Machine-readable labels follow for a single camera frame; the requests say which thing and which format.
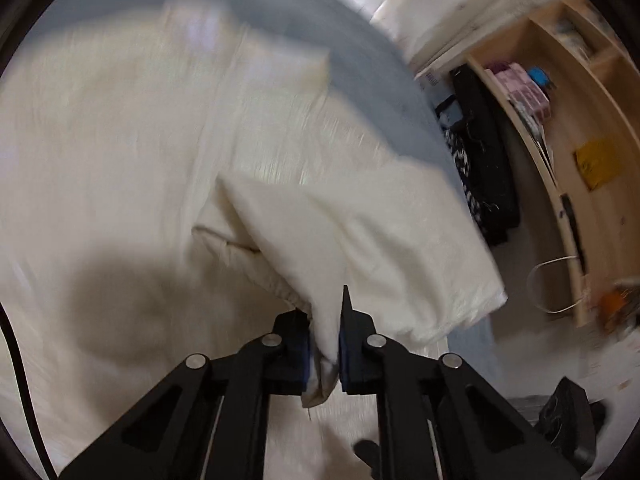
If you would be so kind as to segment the white shiny puffer jacket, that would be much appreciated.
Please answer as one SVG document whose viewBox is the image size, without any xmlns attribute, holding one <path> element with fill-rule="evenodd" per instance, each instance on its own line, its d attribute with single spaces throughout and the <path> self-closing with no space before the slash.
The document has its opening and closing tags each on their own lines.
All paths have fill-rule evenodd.
<svg viewBox="0 0 640 480">
<path fill-rule="evenodd" d="M 1 301 L 56 469 L 189 354 L 300 309 L 311 380 L 270 415 L 270 479 L 356 477 L 371 402 L 335 391 L 342 297 L 409 350 L 502 307 L 438 162 L 395 154 L 329 55 L 214 0 L 52 32 L 1 78 Z"/>
</svg>

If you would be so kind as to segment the black white patterned garment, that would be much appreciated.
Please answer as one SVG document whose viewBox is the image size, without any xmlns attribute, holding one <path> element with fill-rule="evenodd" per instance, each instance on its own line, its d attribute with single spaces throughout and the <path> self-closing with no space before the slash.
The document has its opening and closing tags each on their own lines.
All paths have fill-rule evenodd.
<svg viewBox="0 0 640 480">
<path fill-rule="evenodd" d="M 521 223 L 520 196 L 506 148 L 511 122 L 469 65 L 449 73 L 446 99 L 435 107 L 469 211 L 486 244 L 509 240 Z"/>
</svg>

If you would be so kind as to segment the yellow envelope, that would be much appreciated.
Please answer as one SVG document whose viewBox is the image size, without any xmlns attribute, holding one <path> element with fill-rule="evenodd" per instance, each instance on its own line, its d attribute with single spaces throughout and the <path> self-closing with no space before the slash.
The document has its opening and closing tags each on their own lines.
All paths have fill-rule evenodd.
<svg viewBox="0 0 640 480">
<path fill-rule="evenodd" d="M 620 177 L 626 162 L 618 146 L 611 140 L 593 138 L 573 152 L 579 177 L 589 192 L 597 191 Z"/>
</svg>

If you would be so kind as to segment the pink boxes stack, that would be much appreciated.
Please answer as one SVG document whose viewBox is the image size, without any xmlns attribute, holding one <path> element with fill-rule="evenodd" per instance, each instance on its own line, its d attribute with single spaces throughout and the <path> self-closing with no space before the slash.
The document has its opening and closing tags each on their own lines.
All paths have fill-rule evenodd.
<svg viewBox="0 0 640 480">
<path fill-rule="evenodd" d="M 549 99 L 520 64 L 496 63 L 489 66 L 488 70 L 510 101 L 520 103 L 541 122 L 551 117 Z"/>
</svg>

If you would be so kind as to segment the blue small box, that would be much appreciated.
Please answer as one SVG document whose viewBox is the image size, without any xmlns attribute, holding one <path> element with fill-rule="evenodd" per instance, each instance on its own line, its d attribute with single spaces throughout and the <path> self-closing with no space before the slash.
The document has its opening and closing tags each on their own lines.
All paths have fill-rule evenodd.
<svg viewBox="0 0 640 480">
<path fill-rule="evenodd" d="M 548 87 L 551 81 L 548 75 L 539 67 L 532 67 L 528 71 L 528 76 L 533 82 L 536 82 L 539 87 Z"/>
</svg>

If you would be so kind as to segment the blue-grey bed blanket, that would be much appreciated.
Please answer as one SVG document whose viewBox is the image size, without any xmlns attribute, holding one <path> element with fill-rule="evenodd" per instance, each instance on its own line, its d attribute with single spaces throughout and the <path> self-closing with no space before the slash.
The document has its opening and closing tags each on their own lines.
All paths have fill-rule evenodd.
<svg viewBox="0 0 640 480">
<path fill-rule="evenodd" d="M 56 0 L 16 66 L 50 148 L 13 229 L 49 286 L 200 244 L 311 320 L 340 382 L 345 295 L 422 346 L 506 300 L 395 48 L 336 0 Z"/>
</svg>

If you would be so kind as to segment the wooden bookshelf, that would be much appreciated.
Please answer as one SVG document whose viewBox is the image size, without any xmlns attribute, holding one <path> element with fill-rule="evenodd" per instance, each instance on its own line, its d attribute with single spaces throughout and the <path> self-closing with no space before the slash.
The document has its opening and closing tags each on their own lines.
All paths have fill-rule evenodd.
<svg viewBox="0 0 640 480">
<path fill-rule="evenodd" d="M 462 55 L 496 98 L 516 131 L 525 158 L 544 187 L 559 237 L 559 260 L 529 275 L 533 304 L 550 315 L 591 322 L 602 297 L 639 275 L 639 72 L 608 23 L 589 0 L 556 0 L 469 47 Z M 551 106 L 541 122 L 510 101 L 488 70 L 518 63 L 541 68 L 540 87 Z M 573 152 L 593 138 L 613 141 L 626 162 L 613 182 L 589 192 Z"/>
</svg>

